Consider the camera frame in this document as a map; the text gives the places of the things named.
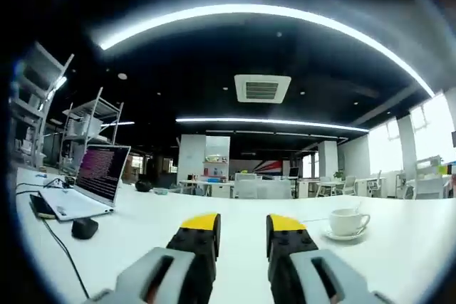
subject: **black computer mouse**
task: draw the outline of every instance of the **black computer mouse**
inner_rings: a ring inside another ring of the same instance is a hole
[[[76,219],[73,221],[71,235],[73,238],[87,240],[90,239],[97,230],[98,222],[85,217],[84,219]]]

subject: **black ceiling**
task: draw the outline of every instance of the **black ceiling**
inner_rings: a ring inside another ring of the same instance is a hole
[[[324,14],[371,35],[398,55],[403,52],[418,64],[426,62],[426,68],[429,61],[435,63],[435,49],[425,45],[430,44],[427,36],[412,36],[427,18],[414,16],[407,23],[401,21],[403,26],[395,26],[398,14],[403,13],[401,6],[409,14],[417,13],[419,9],[411,7],[415,0],[28,0],[22,8],[23,20],[30,11],[47,10],[42,11],[46,15],[36,18],[40,23],[38,40],[60,61],[70,53],[76,55],[49,118],[64,121],[62,110],[71,102],[91,100],[103,86],[106,100],[125,103],[122,121],[136,123],[119,128],[118,142],[140,150],[176,156],[176,137],[181,133],[206,134],[206,130],[295,132],[353,139],[361,133],[227,123],[176,125],[175,118],[255,117],[350,125],[415,82],[364,43],[323,26],[277,16],[222,15],[183,21],[131,38],[109,51],[97,45],[99,36],[119,22],[225,3],[280,5]],[[119,80],[118,73],[126,73],[128,79]],[[238,73],[290,76],[284,102],[239,103],[234,87]],[[443,83],[439,77],[427,79],[435,90]],[[418,89],[357,126],[371,128],[401,115],[426,97]],[[253,150],[264,159],[290,157],[322,139],[232,134],[232,151],[234,157]]]

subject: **air conditioning vent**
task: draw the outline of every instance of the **air conditioning vent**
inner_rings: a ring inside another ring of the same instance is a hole
[[[278,83],[246,82],[247,99],[273,100],[276,97]]]
[[[290,84],[289,76],[236,75],[237,100],[241,103],[282,103]]]

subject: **laptop screen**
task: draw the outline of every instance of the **laptop screen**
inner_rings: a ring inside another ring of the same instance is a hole
[[[298,167],[290,167],[289,177],[298,177],[299,168]]]
[[[76,178],[85,192],[114,202],[129,146],[88,145]]]

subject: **white cup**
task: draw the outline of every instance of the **white cup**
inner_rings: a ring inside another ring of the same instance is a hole
[[[366,227],[370,219],[370,215],[360,214],[355,209],[337,209],[329,215],[329,225],[335,235],[350,236]]]

